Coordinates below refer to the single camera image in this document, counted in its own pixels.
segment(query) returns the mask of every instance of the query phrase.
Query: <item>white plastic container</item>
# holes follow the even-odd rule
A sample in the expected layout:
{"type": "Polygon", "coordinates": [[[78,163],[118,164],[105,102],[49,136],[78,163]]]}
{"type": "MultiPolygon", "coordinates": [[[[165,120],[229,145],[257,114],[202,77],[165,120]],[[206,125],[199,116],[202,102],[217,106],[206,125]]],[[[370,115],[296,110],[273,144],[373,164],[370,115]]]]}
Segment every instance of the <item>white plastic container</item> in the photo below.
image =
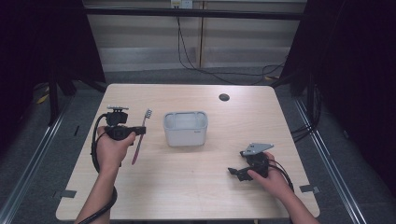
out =
{"type": "Polygon", "coordinates": [[[205,143],[207,115],[204,111],[169,112],[163,117],[170,147],[200,146],[205,143]]]}

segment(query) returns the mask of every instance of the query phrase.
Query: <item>black curtain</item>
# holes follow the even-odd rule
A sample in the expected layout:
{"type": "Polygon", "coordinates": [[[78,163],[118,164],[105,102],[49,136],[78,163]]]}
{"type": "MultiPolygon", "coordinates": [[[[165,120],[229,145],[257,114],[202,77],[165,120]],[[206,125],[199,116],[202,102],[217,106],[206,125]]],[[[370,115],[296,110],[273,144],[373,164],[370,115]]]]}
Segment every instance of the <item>black curtain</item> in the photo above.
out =
{"type": "Polygon", "coordinates": [[[301,93],[312,75],[369,164],[396,195],[395,1],[308,1],[281,77],[301,93]]]}
{"type": "Polygon", "coordinates": [[[83,5],[78,0],[2,1],[0,120],[7,127],[7,135],[0,137],[2,149],[17,131],[34,86],[48,82],[51,69],[60,87],[70,86],[72,79],[106,82],[87,16],[53,7],[83,5]]]}

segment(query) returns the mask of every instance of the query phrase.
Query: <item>wall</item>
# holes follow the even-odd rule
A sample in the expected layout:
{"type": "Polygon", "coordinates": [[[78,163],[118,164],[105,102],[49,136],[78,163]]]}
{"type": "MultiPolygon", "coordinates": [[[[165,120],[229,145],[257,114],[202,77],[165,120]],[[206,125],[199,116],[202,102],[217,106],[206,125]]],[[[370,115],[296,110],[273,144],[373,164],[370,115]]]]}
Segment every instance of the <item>wall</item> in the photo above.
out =
{"type": "MultiPolygon", "coordinates": [[[[85,6],[161,7],[170,0],[85,0],[85,6]]],[[[303,12],[304,0],[193,1],[193,8],[303,12]]],[[[265,66],[282,63],[297,30],[297,21],[89,15],[105,72],[196,67],[265,66]]]]}

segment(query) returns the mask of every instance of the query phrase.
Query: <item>wrist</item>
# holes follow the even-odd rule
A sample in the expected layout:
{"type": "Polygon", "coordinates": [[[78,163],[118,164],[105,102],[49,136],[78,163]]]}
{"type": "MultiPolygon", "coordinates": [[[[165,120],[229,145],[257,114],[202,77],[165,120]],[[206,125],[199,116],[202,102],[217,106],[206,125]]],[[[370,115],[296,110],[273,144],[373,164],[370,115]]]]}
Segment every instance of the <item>wrist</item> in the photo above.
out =
{"type": "Polygon", "coordinates": [[[116,176],[119,172],[119,166],[104,166],[100,168],[100,176],[116,176]]]}
{"type": "Polygon", "coordinates": [[[287,203],[290,200],[294,200],[297,197],[291,189],[285,189],[277,198],[282,203],[287,203]]]}

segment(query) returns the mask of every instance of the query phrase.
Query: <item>human hand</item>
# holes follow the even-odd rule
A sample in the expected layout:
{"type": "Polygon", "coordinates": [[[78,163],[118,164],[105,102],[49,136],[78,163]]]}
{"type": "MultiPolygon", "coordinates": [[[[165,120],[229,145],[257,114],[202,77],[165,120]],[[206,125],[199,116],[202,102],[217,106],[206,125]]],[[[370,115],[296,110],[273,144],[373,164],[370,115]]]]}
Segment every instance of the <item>human hand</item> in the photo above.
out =
{"type": "MultiPolygon", "coordinates": [[[[268,156],[271,165],[276,166],[275,157],[269,153],[264,152],[268,156]]],[[[257,174],[253,170],[248,170],[247,173],[257,182],[262,185],[270,194],[275,196],[278,199],[282,199],[282,197],[287,197],[288,193],[292,193],[288,182],[285,180],[285,177],[275,168],[268,168],[268,177],[264,178],[261,175],[257,174]]]]}
{"type": "MultiPolygon", "coordinates": [[[[97,129],[98,136],[105,133],[105,127],[97,129]]],[[[114,170],[120,167],[121,162],[126,156],[128,146],[135,140],[135,133],[130,133],[125,139],[117,141],[103,134],[98,140],[96,154],[100,170],[114,170]]]]}

